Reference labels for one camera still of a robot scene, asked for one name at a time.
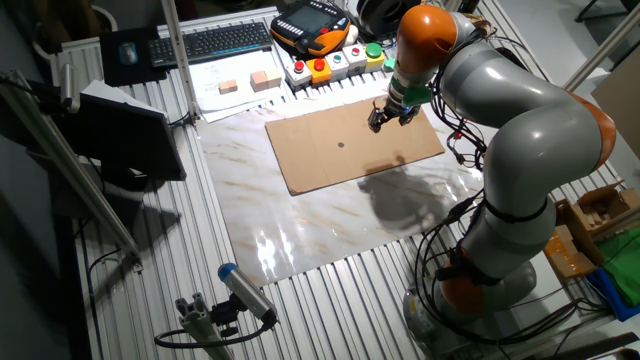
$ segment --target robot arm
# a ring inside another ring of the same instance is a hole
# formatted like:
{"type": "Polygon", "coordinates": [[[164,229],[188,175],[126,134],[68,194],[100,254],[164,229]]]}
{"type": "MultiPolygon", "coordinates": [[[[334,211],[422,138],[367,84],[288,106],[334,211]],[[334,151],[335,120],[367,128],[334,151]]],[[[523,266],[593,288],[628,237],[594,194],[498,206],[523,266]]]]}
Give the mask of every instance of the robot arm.
{"type": "Polygon", "coordinates": [[[411,8],[398,30],[386,105],[369,118],[375,132],[395,117],[409,123],[430,100],[427,84],[445,63],[439,76],[446,104],[499,128],[484,158],[485,206],[461,240],[459,260],[445,266],[459,267],[458,275],[441,279],[433,294],[440,310],[461,322],[502,310],[535,287],[529,260],[555,226],[548,194],[602,165],[616,136],[613,121],[594,105],[519,68],[484,41],[464,43],[474,29],[462,14],[411,8]]]}

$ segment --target orange controller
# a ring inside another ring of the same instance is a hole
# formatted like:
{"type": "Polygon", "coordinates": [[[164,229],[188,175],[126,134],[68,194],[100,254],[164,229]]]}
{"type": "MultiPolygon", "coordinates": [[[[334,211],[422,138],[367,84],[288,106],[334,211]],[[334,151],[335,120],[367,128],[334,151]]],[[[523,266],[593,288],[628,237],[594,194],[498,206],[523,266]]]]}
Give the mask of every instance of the orange controller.
{"type": "Polygon", "coordinates": [[[317,1],[299,1],[271,21],[271,34],[285,49],[322,57],[344,43],[349,25],[349,17],[338,8],[317,1]]]}

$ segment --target computer mouse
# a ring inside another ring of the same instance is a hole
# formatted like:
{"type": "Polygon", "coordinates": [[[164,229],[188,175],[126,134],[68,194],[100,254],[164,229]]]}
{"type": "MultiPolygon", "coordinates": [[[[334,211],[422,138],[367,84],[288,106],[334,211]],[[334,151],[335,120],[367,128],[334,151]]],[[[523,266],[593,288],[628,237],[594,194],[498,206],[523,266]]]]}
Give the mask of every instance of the computer mouse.
{"type": "Polygon", "coordinates": [[[134,65],[138,62],[138,53],[136,52],[136,44],[132,42],[122,43],[118,47],[120,62],[122,65],[134,65]]]}

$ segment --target green object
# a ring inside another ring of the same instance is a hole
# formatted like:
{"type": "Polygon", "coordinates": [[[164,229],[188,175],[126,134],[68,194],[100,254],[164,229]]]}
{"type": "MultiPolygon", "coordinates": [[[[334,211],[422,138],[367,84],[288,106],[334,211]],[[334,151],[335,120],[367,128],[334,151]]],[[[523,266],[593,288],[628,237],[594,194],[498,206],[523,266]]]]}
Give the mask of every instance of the green object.
{"type": "Polygon", "coordinates": [[[368,57],[377,58],[382,54],[382,46],[376,43],[367,44],[367,48],[365,49],[365,52],[367,53],[368,57]]]}
{"type": "Polygon", "coordinates": [[[604,270],[630,307],[640,304],[640,227],[627,230],[598,245],[604,270]]]}
{"type": "Polygon", "coordinates": [[[406,106],[425,104],[431,101],[431,89],[428,86],[417,89],[407,89],[402,98],[402,103],[406,106]]]}
{"type": "Polygon", "coordinates": [[[387,59],[382,64],[382,68],[386,72],[392,72],[394,67],[396,67],[396,59],[387,59]]]}

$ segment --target mouse pad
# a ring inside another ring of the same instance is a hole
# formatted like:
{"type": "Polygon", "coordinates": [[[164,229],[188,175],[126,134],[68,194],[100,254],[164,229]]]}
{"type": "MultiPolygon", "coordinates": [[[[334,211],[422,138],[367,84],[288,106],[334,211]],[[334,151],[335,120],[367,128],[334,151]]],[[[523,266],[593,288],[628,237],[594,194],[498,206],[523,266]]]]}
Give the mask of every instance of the mouse pad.
{"type": "Polygon", "coordinates": [[[100,52],[102,53],[104,82],[110,86],[124,86],[166,79],[167,72],[164,69],[152,69],[149,60],[147,42],[157,38],[158,30],[156,27],[116,31],[101,35],[100,52]],[[126,42],[136,44],[136,52],[138,53],[136,64],[123,65],[120,62],[118,48],[126,42]]]}

